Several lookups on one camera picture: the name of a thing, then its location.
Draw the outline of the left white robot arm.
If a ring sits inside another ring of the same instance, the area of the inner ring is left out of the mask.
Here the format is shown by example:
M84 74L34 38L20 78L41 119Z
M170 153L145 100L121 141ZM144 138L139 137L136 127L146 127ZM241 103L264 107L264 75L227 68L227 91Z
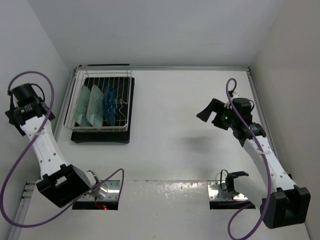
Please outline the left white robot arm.
M96 184L92 171L83 171L69 163L61 153L52 132L55 118L32 87L26 83L10 90L9 123L30 140L38 159L41 180L38 191L62 208L89 191Z

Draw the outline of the light green plate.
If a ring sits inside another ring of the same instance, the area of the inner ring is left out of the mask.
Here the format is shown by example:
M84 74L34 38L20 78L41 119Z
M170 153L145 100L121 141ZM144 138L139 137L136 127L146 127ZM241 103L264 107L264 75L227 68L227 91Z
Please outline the light green plate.
M74 114L75 122L81 127L90 126L90 123L87 120L87 110L88 110L90 95L91 95L91 91L88 89L87 86L83 85L79 93L77 106Z
M93 85L86 113L86 119L93 127L100 128L103 126L104 115L102 108L103 92L97 85Z

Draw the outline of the dark blue leaf dish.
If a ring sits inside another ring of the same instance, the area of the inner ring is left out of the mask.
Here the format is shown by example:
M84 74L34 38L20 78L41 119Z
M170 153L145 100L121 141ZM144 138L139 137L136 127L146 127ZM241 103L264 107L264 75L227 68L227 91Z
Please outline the dark blue leaf dish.
M115 124L116 107L117 104L115 90L112 86L107 85L103 92L102 110L104 119L109 126L113 126Z

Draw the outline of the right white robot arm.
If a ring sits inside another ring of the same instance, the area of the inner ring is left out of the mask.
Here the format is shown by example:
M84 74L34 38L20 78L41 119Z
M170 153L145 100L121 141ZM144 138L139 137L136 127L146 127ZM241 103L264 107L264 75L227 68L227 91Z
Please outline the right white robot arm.
M229 172L221 188L229 193L241 193L260 211L269 229L305 222L311 200L306 187L299 187L285 172L271 150L263 127L253 122L253 105L247 98L237 97L232 103L216 98L196 116L207 122L215 113L212 124L220 129L232 129L233 136L251 157L264 186L258 185L246 171Z

